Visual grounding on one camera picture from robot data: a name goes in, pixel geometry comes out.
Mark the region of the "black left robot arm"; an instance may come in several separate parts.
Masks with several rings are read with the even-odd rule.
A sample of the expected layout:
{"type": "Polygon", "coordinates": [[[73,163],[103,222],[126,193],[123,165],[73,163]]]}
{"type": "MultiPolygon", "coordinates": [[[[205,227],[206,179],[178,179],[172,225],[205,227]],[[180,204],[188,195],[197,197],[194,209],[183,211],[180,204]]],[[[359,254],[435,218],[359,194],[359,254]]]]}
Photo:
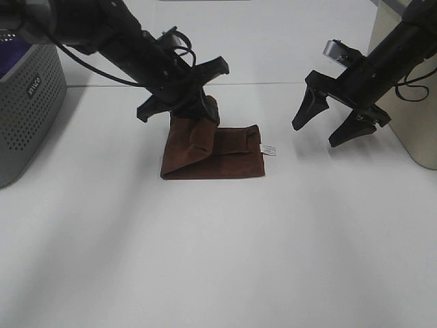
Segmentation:
{"type": "Polygon", "coordinates": [[[183,33],[172,27],[154,38],[123,1],[2,1],[1,29],[30,44],[54,44],[87,69],[125,83],[85,63],[71,49],[84,55],[101,54],[131,78],[128,85],[151,93],[137,109],[143,122],[162,112],[219,122],[217,106],[203,87],[229,74],[228,63],[217,57],[188,64],[183,56],[195,53],[183,33]]]}

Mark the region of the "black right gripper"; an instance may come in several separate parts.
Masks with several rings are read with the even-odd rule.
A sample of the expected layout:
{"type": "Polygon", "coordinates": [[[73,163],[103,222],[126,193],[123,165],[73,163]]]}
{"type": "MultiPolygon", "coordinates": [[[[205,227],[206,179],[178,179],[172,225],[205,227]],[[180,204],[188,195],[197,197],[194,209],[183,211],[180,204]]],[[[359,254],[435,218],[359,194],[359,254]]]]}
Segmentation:
{"type": "Polygon", "coordinates": [[[353,110],[328,138],[333,148],[374,133],[374,121],[380,126],[391,121],[390,116],[376,106],[376,102],[391,88],[391,81],[383,77],[366,59],[346,68],[335,79],[313,70],[305,82],[307,88],[304,98],[292,120],[294,130],[300,130],[316,115],[328,109],[326,98],[329,96],[353,110]]]}

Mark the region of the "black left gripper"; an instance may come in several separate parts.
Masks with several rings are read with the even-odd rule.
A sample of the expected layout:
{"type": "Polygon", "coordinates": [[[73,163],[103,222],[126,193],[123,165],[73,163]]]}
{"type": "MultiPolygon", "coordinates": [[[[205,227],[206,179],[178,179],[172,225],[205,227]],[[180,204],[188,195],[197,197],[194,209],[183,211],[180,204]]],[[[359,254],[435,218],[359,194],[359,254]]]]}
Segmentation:
{"type": "Polygon", "coordinates": [[[171,116],[200,120],[205,118],[213,123],[219,123],[219,110],[215,99],[208,96],[203,87],[206,83],[222,74],[229,74],[229,65],[221,56],[202,64],[196,63],[196,54],[192,50],[191,41],[182,32],[175,33],[182,41],[181,46],[164,49],[160,38],[157,44],[170,56],[174,68],[186,67],[181,77],[176,77],[163,69],[165,82],[160,84],[160,91],[179,91],[182,94],[176,100],[164,100],[160,96],[150,96],[137,108],[137,118],[147,122],[158,113],[169,112],[171,116]]]}

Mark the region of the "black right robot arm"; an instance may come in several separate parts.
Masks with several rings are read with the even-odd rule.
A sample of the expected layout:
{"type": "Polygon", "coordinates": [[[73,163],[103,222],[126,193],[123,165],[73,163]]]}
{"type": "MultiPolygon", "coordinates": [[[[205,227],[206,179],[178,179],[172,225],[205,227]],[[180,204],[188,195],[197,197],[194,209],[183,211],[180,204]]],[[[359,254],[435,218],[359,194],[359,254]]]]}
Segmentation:
{"type": "Polygon", "coordinates": [[[328,139],[332,147],[337,147],[370,135],[391,121],[376,103],[391,88],[407,85],[405,78],[436,54],[436,2],[411,1],[401,22],[367,56],[339,40],[328,41],[324,54],[345,70],[337,78],[315,70],[309,73],[305,96],[292,126],[300,130],[328,109],[328,97],[334,98],[352,110],[328,139]]]}

